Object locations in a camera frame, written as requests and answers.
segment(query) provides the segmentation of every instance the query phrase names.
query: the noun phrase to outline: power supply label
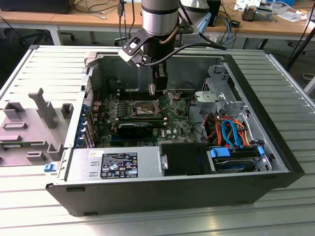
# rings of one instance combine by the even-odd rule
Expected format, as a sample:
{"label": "power supply label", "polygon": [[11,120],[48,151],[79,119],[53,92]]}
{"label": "power supply label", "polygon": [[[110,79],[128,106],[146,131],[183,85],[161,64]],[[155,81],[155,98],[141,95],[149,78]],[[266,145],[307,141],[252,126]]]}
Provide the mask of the power supply label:
{"label": "power supply label", "polygon": [[100,176],[102,179],[138,177],[138,154],[103,154]]}

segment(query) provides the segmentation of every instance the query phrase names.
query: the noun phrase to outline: motherboard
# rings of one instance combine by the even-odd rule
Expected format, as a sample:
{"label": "motherboard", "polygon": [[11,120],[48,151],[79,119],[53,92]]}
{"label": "motherboard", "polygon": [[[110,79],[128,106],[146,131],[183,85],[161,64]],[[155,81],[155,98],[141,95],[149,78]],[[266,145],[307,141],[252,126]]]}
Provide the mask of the motherboard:
{"label": "motherboard", "polygon": [[94,102],[95,147],[193,143],[187,106],[187,98],[176,92],[163,94],[154,100],[139,94],[110,94],[103,101]]}

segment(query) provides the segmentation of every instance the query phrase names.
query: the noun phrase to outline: wooden tabletop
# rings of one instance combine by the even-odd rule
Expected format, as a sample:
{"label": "wooden tabletop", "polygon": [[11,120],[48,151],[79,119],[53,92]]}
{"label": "wooden tabletop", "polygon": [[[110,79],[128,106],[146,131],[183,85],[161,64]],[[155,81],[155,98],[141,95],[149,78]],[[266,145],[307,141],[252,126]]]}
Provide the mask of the wooden tabletop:
{"label": "wooden tabletop", "polygon": [[54,13],[0,11],[0,16],[9,23],[22,24],[50,24],[50,21],[52,20],[54,15]]}
{"label": "wooden tabletop", "polygon": [[[292,23],[285,19],[282,19],[276,15],[273,16],[271,22],[265,21],[253,21],[246,22],[242,20],[242,12],[234,10],[234,2],[236,0],[223,0],[222,3],[225,6],[227,13],[232,17],[232,19],[241,22],[239,28],[239,33],[256,33],[256,34],[272,34],[272,35],[290,35],[299,36],[303,33],[305,29],[305,23],[298,21]],[[88,5],[104,3],[105,0],[88,0]],[[111,0],[106,5],[95,6],[92,10],[102,10],[111,6],[117,5],[118,0]],[[307,0],[307,2],[297,2],[294,7],[312,7],[314,1]],[[85,1],[77,5],[77,8],[81,11],[87,11],[87,6]],[[132,8],[131,3],[125,4],[126,8],[126,24],[127,27],[131,25],[132,22]],[[135,3],[135,28],[142,27],[142,19],[140,16],[141,4]],[[105,10],[106,19],[96,17],[89,13],[79,12],[72,9],[69,14],[52,14],[52,13],[32,13],[32,12],[1,12],[0,15],[11,23],[29,23],[29,24],[53,24],[53,25],[71,25],[71,26],[96,26],[96,27],[118,27],[119,17],[117,14],[117,8],[113,7],[111,9]],[[223,24],[222,19],[218,19],[215,27],[208,27],[207,31],[217,31],[225,32],[226,27]]]}
{"label": "wooden tabletop", "polygon": [[[94,4],[100,4],[107,2],[107,0],[88,0],[89,6],[92,6]],[[118,1],[117,0],[111,0],[108,4],[106,5],[101,5],[101,6],[96,6],[93,7],[93,11],[98,11],[102,9],[106,9],[108,7],[117,5]],[[141,12],[141,4],[140,3],[135,3],[135,28],[142,28],[142,18],[140,15]],[[82,3],[78,4],[77,9],[81,11],[87,11],[86,3],[83,1]],[[132,23],[132,7],[131,3],[125,4],[125,9],[126,9],[126,24],[129,27]],[[119,24],[119,17],[117,14],[117,7],[111,8],[109,10],[105,11],[105,17],[106,19],[102,19],[99,17],[96,17],[92,14],[89,13],[82,13],[79,12],[75,9],[72,9],[69,14],[67,15],[62,15],[62,14],[55,14],[53,19],[51,20],[51,23],[53,25],[72,25],[72,26],[103,26],[103,27],[118,27]]]}
{"label": "wooden tabletop", "polygon": [[[285,19],[274,15],[272,20],[269,21],[243,21],[242,12],[234,10],[234,3],[236,0],[223,0],[223,5],[226,12],[232,17],[232,20],[241,22],[239,32],[241,33],[258,33],[258,34],[278,34],[278,35],[290,35],[290,36],[301,36],[305,29],[304,21],[290,22]],[[296,2],[293,7],[303,9],[303,7],[312,7],[314,1],[308,0],[307,2]],[[222,19],[218,19],[215,27],[208,27],[207,31],[226,31],[226,27],[223,24]]]}

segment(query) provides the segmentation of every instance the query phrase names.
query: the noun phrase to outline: workbench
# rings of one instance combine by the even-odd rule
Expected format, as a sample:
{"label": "workbench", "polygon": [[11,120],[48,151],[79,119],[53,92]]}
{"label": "workbench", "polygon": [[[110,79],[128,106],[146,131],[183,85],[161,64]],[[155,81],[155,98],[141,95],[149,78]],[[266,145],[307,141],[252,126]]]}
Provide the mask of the workbench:
{"label": "workbench", "polygon": [[[43,88],[54,108],[77,99],[89,51],[108,47],[39,46],[29,49],[0,91],[8,101],[36,108],[30,90]],[[314,235],[315,104],[270,54],[257,50],[213,50],[231,54],[300,162],[306,175],[253,205],[73,217],[45,190],[56,174],[44,166],[0,168],[0,235]]]}
{"label": "workbench", "polygon": [[[231,4],[236,0],[224,0],[223,4],[227,13],[233,16],[232,19],[240,21],[241,27],[237,33],[239,38],[264,38],[264,39],[288,39],[299,40],[305,29],[302,21],[292,23],[284,20],[278,16],[273,16],[271,22],[246,22],[242,21],[241,11],[235,11],[234,5]],[[88,0],[88,4],[98,4],[104,2],[103,0]],[[82,11],[87,11],[85,2],[82,2],[77,8]],[[93,10],[101,10],[113,5],[116,1],[110,1],[106,5],[96,6]],[[314,1],[307,0],[306,2],[297,2],[293,7],[312,7]],[[141,4],[135,3],[135,24],[132,32],[136,32],[142,28],[142,19],[140,16]],[[63,42],[60,37],[60,31],[78,30],[78,31],[101,31],[101,32],[118,32],[119,18],[117,9],[111,8],[105,11],[106,19],[101,19],[89,13],[78,12],[72,9],[69,14],[52,14],[52,13],[33,13],[33,12],[1,12],[0,15],[8,21],[14,28],[22,29],[39,29],[49,30],[54,44],[62,45]],[[132,23],[132,8],[131,4],[126,4],[126,24],[129,27]],[[0,28],[7,28],[8,25],[0,19]],[[215,27],[208,27],[206,36],[212,34],[212,37],[219,37],[226,31],[223,21],[218,19]],[[310,29],[307,29],[305,37],[309,34]]]}

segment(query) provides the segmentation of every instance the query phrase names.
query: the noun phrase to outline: desk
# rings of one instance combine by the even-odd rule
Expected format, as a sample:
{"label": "desk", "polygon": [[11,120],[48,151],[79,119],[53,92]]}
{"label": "desk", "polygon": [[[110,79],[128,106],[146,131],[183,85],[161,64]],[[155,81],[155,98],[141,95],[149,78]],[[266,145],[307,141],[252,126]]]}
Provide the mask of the desk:
{"label": "desk", "polygon": [[[230,3],[235,0],[223,0],[226,11],[229,15],[235,15],[233,19],[241,22],[239,28],[238,37],[244,38],[266,38],[266,39],[289,39],[298,40],[305,26],[302,21],[295,23],[286,21],[280,17],[274,16],[271,22],[246,22],[242,21],[241,11],[235,12],[233,5]],[[103,0],[88,0],[89,5],[102,3]],[[298,2],[294,4],[294,7],[312,7],[314,1],[308,0],[307,2]],[[107,6],[116,5],[116,1],[109,2]],[[82,6],[77,6],[79,9],[86,11],[86,6],[83,3]],[[104,6],[94,7],[93,10],[101,10]],[[141,24],[141,5],[135,4],[136,21],[133,28],[133,32],[139,30],[142,27]],[[60,30],[80,30],[80,31],[110,31],[118,32],[118,15],[117,9],[112,8],[105,11],[107,19],[101,19],[89,13],[81,13],[72,9],[69,14],[51,14],[51,13],[32,13],[32,12],[0,12],[0,15],[5,18],[14,28],[24,29],[43,29],[51,32],[55,45],[62,45],[60,40]],[[129,27],[132,22],[132,10],[131,4],[126,4],[126,23]],[[0,20],[0,28],[7,27],[6,23]],[[226,30],[223,22],[218,20],[215,27],[208,27],[206,34],[214,34],[220,36]]]}

